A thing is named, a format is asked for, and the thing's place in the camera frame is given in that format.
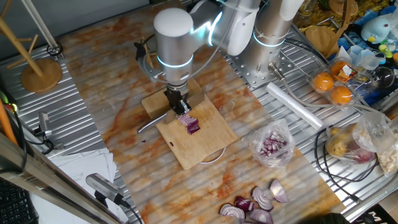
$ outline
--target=keyboard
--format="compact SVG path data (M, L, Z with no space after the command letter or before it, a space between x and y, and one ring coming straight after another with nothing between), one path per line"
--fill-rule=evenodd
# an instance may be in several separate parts
M28 191L0 178L0 224L37 224Z

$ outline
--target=plush toy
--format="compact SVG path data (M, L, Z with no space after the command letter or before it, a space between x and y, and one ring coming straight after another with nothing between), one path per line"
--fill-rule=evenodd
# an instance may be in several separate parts
M379 44L390 33L390 22L383 17L377 17L369 21L361 31L363 40L367 40L372 44Z

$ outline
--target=food bag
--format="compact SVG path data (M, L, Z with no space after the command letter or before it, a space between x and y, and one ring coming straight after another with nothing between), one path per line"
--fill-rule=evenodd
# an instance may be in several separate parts
M385 152L379 152L377 156L384 175L390 176L398 171L398 134L394 145Z
M363 112L353 137L361 148L370 152L388 151L396 141L387 124L386 115L376 112Z
M286 166L293 156L295 141L285 119L280 119L252 132L243 141L248 142L253 157L263 166Z
M376 112L365 112L358 123L344 128L328 128L327 135L328 153L348 164L370 164L375 152L390 149L395 141L385 116Z

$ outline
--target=glowing blue ring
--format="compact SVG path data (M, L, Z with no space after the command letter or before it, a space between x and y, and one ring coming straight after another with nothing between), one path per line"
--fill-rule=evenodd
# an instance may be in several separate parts
M193 55L191 56L191 58L187 62L183 63L182 65L169 65L169 64L166 64L159 58L159 56L157 56L157 59L162 65L164 65L166 67L169 67L169 68L182 68L182 67L188 65L189 63L191 63L191 61L193 59Z
M283 44L283 43L285 42L285 40L284 40L284 41L282 41L282 42L279 43L279 44L269 45L269 44L265 44L265 43L261 42L259 39L257 39L256 35L254 35L254 32L253 32L253 37L254 37L254 39L255 39L259 44L261 44L261 45L263 45L263 46L266 46L266 47L278 47L279 45L281 45L281 44Z
M218 21L220 21L222 15L223 15L223 12L220 12L217 15L216 19L214 19L214 22L213 22L213 24L210 27L209 36L208 36L208 39L207 39L207 41L209 42L210 46L213 46L213 43L212 43L211 39L213 38L214 29L216 28L216 25L217 25Z

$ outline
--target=wooden base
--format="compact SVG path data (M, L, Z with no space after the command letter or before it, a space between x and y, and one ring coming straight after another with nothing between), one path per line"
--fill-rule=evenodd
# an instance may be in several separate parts
M343 15L343 10L344 10L344 2L341 2L339 0L329 0L329 7L330 10L332 10L334 13L336 13L339 16ZM351 16L355 15L358 12L358 4L353 1L353 5L351 6Z
M326 52L330 42L336 34L326 27L311 27L305 31L305 36L308 40L324 55L327 56L329 52ZM331 53L338 52L338 44L333 46Z
M192 79L188 81L188 89L190 94L201 93L199 85ZM152 119L170 109L164 91L158 91L142 100L142 105ZM207 96L203 102L192 108L189 115L199 120L200 130L192 135L187 133L185 126L177 119L169 124L162 121L156 125L185 170L191 169L238 138Z
M36 60L36 64L43 71L43 76L38 76L30 65L26 66L21 75L22 86L34 93L43 93L54 88L62 78L62 69L58 62L43 58Z

